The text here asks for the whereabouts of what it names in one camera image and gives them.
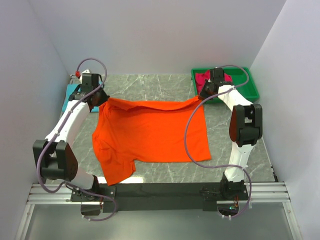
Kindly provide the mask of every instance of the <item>gray marble surface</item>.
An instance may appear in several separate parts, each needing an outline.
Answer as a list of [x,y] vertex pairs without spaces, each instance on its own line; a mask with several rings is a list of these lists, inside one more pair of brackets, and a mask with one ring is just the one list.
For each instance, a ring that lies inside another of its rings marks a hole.
[[[109,75],[104,87],[113,98],[129,101],[185,101],[195,96],[190,74]],[[227,164],[232,149],[229,138],[231,112],[223,103],[204,106],[208,143],[212,160],[203,163],[214,166]],[[88,173],[103,176],[92,147],[92,133],[98,113],[90,113],[82,124],[73,144],[79,166]],[[192,162],[149,163],[135,161],[136,172],[127,183],[194,183],[219,182],[224,169],[207,169]],[[248,172],[254,182],[274,182],[271,163],[263,140],[259,140],[248,160]]]

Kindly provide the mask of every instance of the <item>wire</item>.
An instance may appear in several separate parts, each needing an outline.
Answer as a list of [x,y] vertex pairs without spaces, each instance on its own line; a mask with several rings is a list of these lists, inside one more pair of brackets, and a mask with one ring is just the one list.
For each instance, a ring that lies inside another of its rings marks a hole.
[[113,212],[112,212],[109,216],[107,216],[107,217],[105,217],[105,218],[101,218],[101,219],[92,219],[92,218],[89,218],[89,217],[87,217],[87,216],[84,216],[84,218],[86,218],[86,219],[88,219],[88,220],[98,222],[98,221],[103,221],[103,220],[106,220],[106,219],[111,218],[111,217],[115,214],[115,212],[117,211],[117,204],[116,204],[116,201],[115,201],[113,198],[111,198],[111,197],[109,197],[109,196],[104,196],[104,195],[96,194],[96,193],[93,193],[93,192],[89,192],[89,191],[87,191],[87,190],[84,190],[84,189],[82,189],[82,188],[79,188],[79,187],[77,187],[77,186],[75,186],[75,185],[73,185],[73,184],[71,184],[71,183],[69,183],[69,182],[66,182],[66,181],[61,182],[56,189],[50,190],[49,188],[46,187],[46,185],[45,185],[44,182],[42,181],[42,177],[41,177],[41,162],[42,162],[42,160],[43,160],[43,158],[44,158],[44,155],[45,155],[45,153],[47,152],[47,150],[48,150],[48,148],[50,147],[50,145],[51,145],[51,144],[55,141],[55,139],[59,136],[61,130],[62,130],[63,127],[65,126],[65,124],[66,124],[66,122],[68,121],[68,119],[69,119],[71,113],[73,112],[73,110],[74,110],[83,100],[85,100],[87,97],[91,96],[92,94],[94,94],[95,92],[97,92],[100,88],[102,88],[102,87],[104,86],[105,82],[106,82],[107,74],[108,74],[108,72],[107,72],[107,67],[106,67],[106,65],[104,65],[104,63],[103,63],[102,61],[100,61],[100,60],[97,59],[97,58],[89,57],[89,58],[86,58],[86,59],[82,60],[82,61],[79,63],[79,65],[77,66],[76,72],[78,72],[80,66],[81,66],[84,62],[86,62],[86,61],[88,61],[88,60],[94,60],[94,61],[96,61],[96,62],[98,62],[98,63],[100,63],[100,64],[102,65],[102,67],[103,67],[103,69],[104,69],[104,77],[103,77],[103,80],[102,80],[101,84],[100,84],[97,88],[95,88],[95,89],[92,90],[91,92],[89,92],[89,93],[87,93],[86,95],[84,95],[84,96],[83,96],[80,100],[78,100],[78,101],[71,107],[71,109],[68,111],[68,113],[66,114],[65,118],[63,119],[60,127],[58,128],[57,132],[53,135],[53,137],[52,137],[52,138],[50,139],[50,141],[46,144],[46,146],[43,148],[43,150],[41,151],[41,153],[40,153],[40,155],[39,155],[39,158],[38,158],[38,161],[37,161],[37,164],[36,164],[36,176],[37,176],[37,178],[38,178],[38,181],[39,181],[39,184],[41,185],[41,187],[42,187],[46,192],[48,192],[48,193],[50,193],[50,194],[56,193],[57,191],[59,191],[59,189],[62,187],[63,184],[66,184],[66,185],[71,186],[71,187],[73,187],[73,188],[79,189],[81,192],[83,192],[83,193],[85,193],[85,194],[88,194],[88,195],[91,195],[91,196],[94,196],[94,197],[100,197],[100,198],[108,199],[108,200],[112,201],[112,202],[114,203],[114,209],[113,209]]
[[246,211],[246,209],[249,207],[249,202],[250,202],[250,199],[251,199],[251,193],[252,193],[252,181],[251,181],[251,178],[249,176],[249,173],[247,172],[246,169],[244,169],[242,166],[240,165],[235,165],[235,164],[223,164],[223,165],[217,165],[217,166],[207,166],[207,165],[203,165],[199,162],[197,162],[190,154],[189,150],[188,150],[188,145],[187,145],[187,132],[188,132],[188,127],[190,125],[190,122],[191,122],[191,119],[193,118],[193,116],[195,115],[196,111],[208,100],[210,99],[213,99],[215,97],[218,97],[220,95],[223,95],[223,94],[227,94],[227,93],[230,93],[232,90],[234,89],[237,89],[237,88],[240,88],[244,85],[246,85],[248,82],[249,82],[249,75],[248,73],[240,66],[238,65],[223,65],[223,66],[220,66],[219,68],[225,68],[225,67],[236,67],[236,68],[239,68],[241,69],[245,76],[246,76],[246,81],[241,83],[241,84],[238,84],[238,85],[235,85],[234,88],[230,88],[229,90],[227,91],[224,91],[224,92],[221,92],[221,93],[217,93],[217,94],[214,94],[212,96],[209,96],[207,97],[206,99],[204,99],[202,102],[200,102],[200,104],[198,106],[196,106],[196,108],[193,110],[193,112],[191,113],[189,119],[188,119],[188,122],[186,123],[186,126],[185,126],[185,131],[184,131],[184,149],[185,149],[185,152],[186,154],[188,155],[188,157],[190,158],[190,160],[192,162],[194,162],[196,165],[202,167],[202,168],[206,168],[206,169],[219,169],[219,168],[227,168],[227,167],[234,167],[234,168],[239,168],[239,169],[242,169],[243,172],[245,173],[245,175],[247,176],[248,178],[248,181],[249,181],[249,193],[248,193],[248,200],[246,201],[246,204],[244,206],[244,208],[242,208],[236,215],[234,216],[231,216],[230,218],[236,218],[238,216],[240,216],[244,211]]

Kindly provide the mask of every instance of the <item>purple cable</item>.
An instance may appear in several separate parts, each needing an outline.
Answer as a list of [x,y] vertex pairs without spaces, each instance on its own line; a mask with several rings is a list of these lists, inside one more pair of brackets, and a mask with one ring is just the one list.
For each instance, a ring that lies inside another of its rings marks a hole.
[[[65,124],[66,124],[66,122],[68,121],[68,118],[70,117],[70,115],[71,115],[71,113],[73,112],[73,110],[74,110],[84,99],[86,99],[87,97],[91,96],[91,95],[94,94],[96,91],[98,91],[100,88],[102,88],[102,87],[104,86],[105,82],[106,82],[106,79],[107,79],[107,68],[106,68],[106,66],[104,65],[104,63],[103,63],[102,61],[100,61],[99,59],[97,59],[97,58],[89,57],[89,58],[86,58],[86,59],[82,60],[82,61],[79,63],[78,67],[76,68],[76,71],[79,71],[80,66],[81,66],[84,62],[86,62],[86,61],[88,61],[88,60],[94,60],[94,61],[100,63],[100,64],[103,66],[103,69],[104,69],[104,77],[103,77],[103,80],[102,80],[101,84],[100,84],[97,88],[95,88],[95,89],[92,90],[91,92],[89,92],[89,93],[87,93],[86,95],[84,95],[80,100],[78,100],[78,101],[71,107],[71,109],[68,111],[68,113],[66,114],[65,118],[63,119],[60,127],[58,128],[57,133],[55,133],[55,134],[53,135],[52,139],[51,139],[51,140],[47,143],[47,145],[43,148],[42,152],[41,152],[40,155],[39,155],[37,164],[36,164],[36,176],[37,176],[37,178],[38,178],[39,184],[41,185],[41,187],[42,187],[46,192],[48,192],[48,193],[50,193],[50,194],[56,193],[56,192],[62,187],[63,184],[68,184],[69,186],[72,186],[72,187],[76,187],[76,188],[77,188],[77,186],[75,186],[75,185],[73,185],[73,184],[71,184],[71,183],[67,183],[67,182],[63,181],[63,182],[61,182],[61,183],[58,185],[58,187],[57,187],[56,189],[50,190],[49,188],[46,187],[46,185],[45,185],[44,182],[42,181],[42,178],[41,178],[41,169],[40,169],[40,167],[41,167],[41,162],[42,162],[42,160],[43,160],[43,158],[44,158],[44,155],[45,155],[46,151],[48,150],[48,148],[50,147],[50,145],[55,141],[55,139],[58,137],[59,133],[61,132],[62,128],[65,126]],[[91,221],[103,221],[103,220],[106,220],[106,219],[111,218],[111,217],[115,214],[115,212],[117,211],[116,201],[115,201],[114,199],[112,199],[111,197],[103,196],[103,195],[96,194],[96,193],[93,193],[93,192],[89,192],[89,191],[86,191],[86,190],[81,189],[81,188],[79,188],[79,189],[80,189],[80,191],[82,191],[83,193],[86,193],[86,194],[88,194],[88,195],[92,195],[92,196],[95,196],[95,197],[101,197],[101,198],[109,199],[109,200],[111,200],[111,201],[114,203],[113,212],[112,212],[109,216],[107,216],[107,217],[105,217],[105,218],[102,218],[102,219],[91,219],[91,218],[85,217],[86,219],[90,219]]]
[[223,95],[223,94],[227,94],[227,93],[230,93],[232,90],[236,89],[236,88],[239,88],[239,87],[242,87],[244,85],[246,85],[248,82],[249,82],[249,75],[248,73],[240,66],[237,66],[237,65],[223,65],[223,66],[220,66],[220,68],[225,68],[225,67],[236,67],[236,68],[239,68],[241,69],[244,73],[245,73],[245,76],[246,76],[246,81],[241,83],[241,84],[238,84],[236,86],[234,86],[234,88],[230,88],[229,90],[227,91],[224,91],[224,92],[221,92],[221,93],[217,93],[217,94],[214,94],[212,96],[209,96],[207,97],[206,99],[204,99],[202,102],[200,102],[200,104],[198,106],[196,106],[196,108],[194,109],[194,111],[191,113],[189,119],[188,119],[188,122],[186,123],[186,126],[185,126],[185,131],[184,131],[184,148],[185,148],[185,152],[186,154],[188,155],[188,157],[191,159],[192,162],[194,162],[196,165],[200,166],[200,167],[203,167],[203,168],[206,168],[206,169],[219,169],[219,168],[227,168],[227,167],[234,167],[234,168],[239,168],[239,169],[242,169],[243,172],[245,173],[245,175],[247,176],[248,180],[249,180],[249,194],[248,194],[248,200],[246,201],[246,204],[245,206],[234,216],[231,216],[230,218],[235,218],[235,217],[238,217],[240,216],[249,206],[249,202],[250,202],[250,199],[251,199],[251,193],[252,193],[252,181],[251,181],[251,178],[249,176],[249,173],[247,172],[247,170],[245,170],[242,166],[240,165],[234,165],[234,164],[224,164],[224,165],[217,165],[217,166],[206,166],[206,165],[203,165],[199,162],[197,162],[196,160],[193,159],[193,157],[191,156],[189,150],[188,150],[188,146],[187,146],[187,132],[188,132],[188,127],[189,127],[189,124],[191,122],[191,119],[193,118],[193,116],[195,115],[196,111],[208,100],[210,99],[213,99],[217,96],[220,96],[220,95]]

